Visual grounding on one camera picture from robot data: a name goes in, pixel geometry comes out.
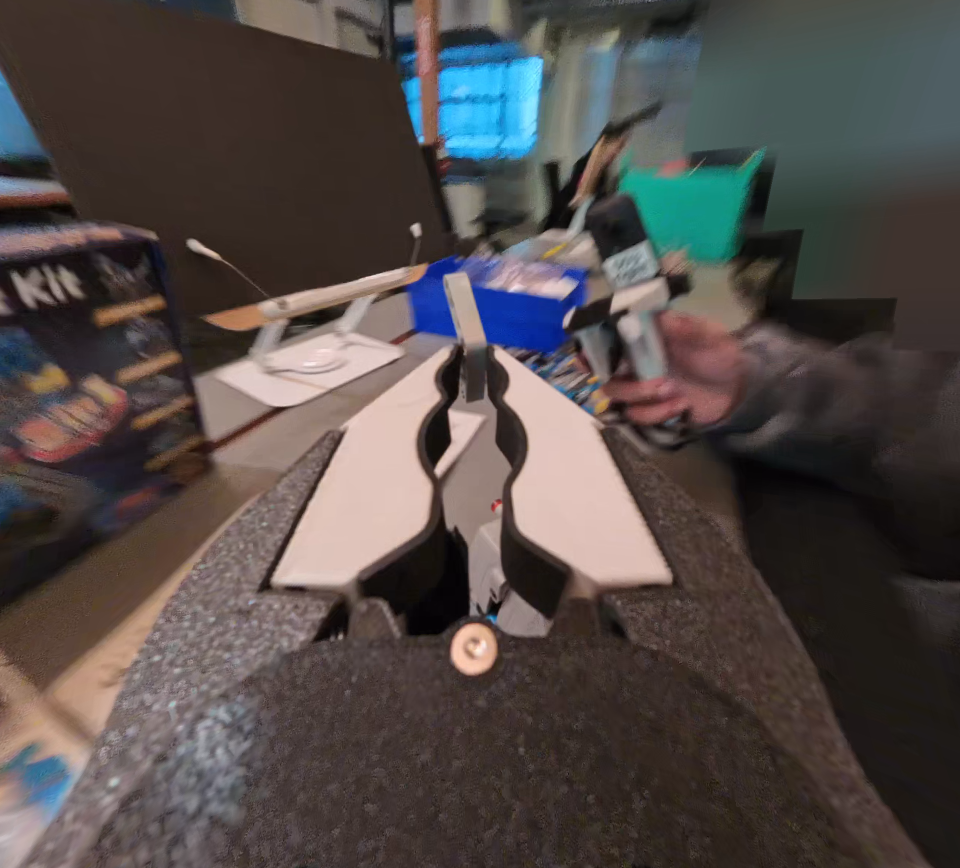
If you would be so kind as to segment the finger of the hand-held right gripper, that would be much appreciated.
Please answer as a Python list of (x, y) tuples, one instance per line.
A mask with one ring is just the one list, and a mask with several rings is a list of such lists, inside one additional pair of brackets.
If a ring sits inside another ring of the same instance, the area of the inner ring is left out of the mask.
[(566, 333), (578, 333), (626, 313), (664, 310), (668, 303), (667, 281), (645, 281), (572, 308), (565, 315), (562, 328)]
[(579, 354), (587, 370), (601, 385), (607, 384), (618, 368), (618, 333), (610, 322), (597, 322), (574, 332)]

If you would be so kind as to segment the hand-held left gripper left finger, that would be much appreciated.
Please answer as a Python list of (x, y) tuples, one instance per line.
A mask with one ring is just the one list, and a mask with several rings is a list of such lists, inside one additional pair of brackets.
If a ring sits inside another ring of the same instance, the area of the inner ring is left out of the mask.
[(270, 586), (426, 593), (443, 564), (437, 467), (452, 442), (460, 350), (445, 346), (345, 425)]

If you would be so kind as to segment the blue brick toy car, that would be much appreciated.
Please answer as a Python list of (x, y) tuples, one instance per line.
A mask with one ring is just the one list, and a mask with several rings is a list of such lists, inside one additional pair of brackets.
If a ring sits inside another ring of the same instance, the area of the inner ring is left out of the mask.
[(551, 627), (550, 619), (513, 590), (502, 568), (502, 502), (493, 502), (490, 511), (492, 519), (478, 529), (467, 551), (470, 614), (490, 622), (502, 634), (545, 637)]

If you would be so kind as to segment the grey angled brick beam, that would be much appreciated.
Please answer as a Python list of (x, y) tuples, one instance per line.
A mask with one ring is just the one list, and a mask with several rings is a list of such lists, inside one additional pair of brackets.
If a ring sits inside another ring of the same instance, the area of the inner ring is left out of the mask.
[(467, 404), (481, 402), (487, 391), (488, 343), (474, 288), (464, 272), (443, 278), (443, 288), (461, 348), (461, 394)]

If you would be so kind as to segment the person's right forearm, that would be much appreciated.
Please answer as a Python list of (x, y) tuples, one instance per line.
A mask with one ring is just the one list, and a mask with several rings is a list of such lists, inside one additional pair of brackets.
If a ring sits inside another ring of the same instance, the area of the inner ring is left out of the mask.
[(742, 394), (710, 437), (928, 521), (958, 515), (958, 353), (900, 348), (881, 335), (831, 346), (772, 324), (738, 341)]

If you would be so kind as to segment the grey desk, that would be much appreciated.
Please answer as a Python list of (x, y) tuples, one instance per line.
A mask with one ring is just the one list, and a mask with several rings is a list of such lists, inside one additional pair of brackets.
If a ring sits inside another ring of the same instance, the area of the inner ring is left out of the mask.
[(376, 303), (363, 334), (396, 363), (301, 406), (267, 410), (198, 378), (212, 466), (172, 501), (2, 610), (6, 658), (89, 743), (94, 769), (128, 736), (172, 731), (195, 702), (311, 642), (319, 593), (261, 588), (322, 462), (321, 440), (450, 340), (415, 333), (406, 298)]

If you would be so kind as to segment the person's right hand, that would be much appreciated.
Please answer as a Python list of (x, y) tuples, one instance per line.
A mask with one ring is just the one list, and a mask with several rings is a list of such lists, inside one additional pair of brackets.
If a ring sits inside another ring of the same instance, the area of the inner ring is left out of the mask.
[(687, 416), (695, 428), (718, 424), (742, 394), (746, 359), (723, 324), (676, 310), (656, 325), (666, 351), (666, 373), (639, 380), (619, 375), (606, 383), (611, 404), (633, 424), (652, 428)]

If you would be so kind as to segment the pile of small brick parts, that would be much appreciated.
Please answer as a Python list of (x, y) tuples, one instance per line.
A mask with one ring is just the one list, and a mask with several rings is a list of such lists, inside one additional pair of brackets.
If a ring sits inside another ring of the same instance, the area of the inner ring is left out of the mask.
[(576, 352), (568, 348), (552, 352), (518, 349), (513, 355), (527, 369), (591, 416), (599, 418), (608, 411), (610, 403), (603, 382), (588, 370)]

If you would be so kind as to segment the teal storage bin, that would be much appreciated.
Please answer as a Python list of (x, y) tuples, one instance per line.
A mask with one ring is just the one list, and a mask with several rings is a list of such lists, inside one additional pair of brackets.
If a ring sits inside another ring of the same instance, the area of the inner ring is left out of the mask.
[(623, 162), (618, 189), (636, 204), (658, 252), (729, 262), (766, 157), (757, 147), (694, 152), (654, 166)]

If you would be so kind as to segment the crumpled clear plastic bag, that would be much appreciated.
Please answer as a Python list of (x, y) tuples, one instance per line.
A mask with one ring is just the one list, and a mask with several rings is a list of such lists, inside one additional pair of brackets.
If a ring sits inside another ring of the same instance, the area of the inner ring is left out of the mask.
[(548, 262), (509, 257), (464, 259), (460, 271), (474, 287), (562, 301), (581, 286), (582, 273)]

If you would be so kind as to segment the blue storage bin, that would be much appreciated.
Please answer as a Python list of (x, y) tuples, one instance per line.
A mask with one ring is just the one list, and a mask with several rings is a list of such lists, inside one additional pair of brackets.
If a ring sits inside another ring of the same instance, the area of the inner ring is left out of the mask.
[[(436, 261), (428, 266), (422, 278), (407, 287), (406, 294), (417, 332), (455, 336), (444, 277), (462, 272), (460, 265), (465, 259), (467, 257), (450, 256)], [(563, 321), (570, 310), (585, 303), (589, 274), (578, 267), (559, 266), (582, 273), (579, 288), (563, 300), (507, 294), (472, 286), (488, 343), (540, 353), (553, 353), (566, 343)]]

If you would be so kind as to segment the white adjustable stand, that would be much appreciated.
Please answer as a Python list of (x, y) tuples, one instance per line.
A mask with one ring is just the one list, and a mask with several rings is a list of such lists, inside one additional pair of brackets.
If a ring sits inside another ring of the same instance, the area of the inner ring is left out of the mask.
[[(363, 335), (359, 327), (380, 296), (411, 286), (426, 274), (427, 264), (418, 261), (422, 224), (412, 224), (409, 233), (412, 252), (406, 267), (203, 316), (219, 330), (255, 335), (245, 358), (228, 365), (218, 380), (259, 405), (286, 409), (397, 363), (404, 355), (401, 346)], [(329, 330), (301, 341), (283, 339), (292, 322), (339, 307), (345, 310)]]

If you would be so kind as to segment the large paned window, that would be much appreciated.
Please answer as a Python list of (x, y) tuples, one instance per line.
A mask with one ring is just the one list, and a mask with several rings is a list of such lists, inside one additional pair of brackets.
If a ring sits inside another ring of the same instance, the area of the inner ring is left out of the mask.
[(440, 52), (438, 133), (446, 153), (472, 162), (521, 160), (536, 148), (544, 59), (513, 43)]

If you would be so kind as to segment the black divider panel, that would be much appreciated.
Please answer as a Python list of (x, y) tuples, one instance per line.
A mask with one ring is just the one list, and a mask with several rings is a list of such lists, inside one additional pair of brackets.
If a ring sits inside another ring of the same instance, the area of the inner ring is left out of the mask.
[(154, 233), (183, 315), (452, 252), (388, 61), (132, 0), (1, 0), (2, 74), (78, 215)]

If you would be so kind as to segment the blue printed leaflet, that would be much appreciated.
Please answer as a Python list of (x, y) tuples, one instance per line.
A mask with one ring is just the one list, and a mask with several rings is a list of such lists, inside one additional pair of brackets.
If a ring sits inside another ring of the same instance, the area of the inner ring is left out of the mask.
[(90, 743), (1, 658), (1, 865), (19, 866), (57, 816)]

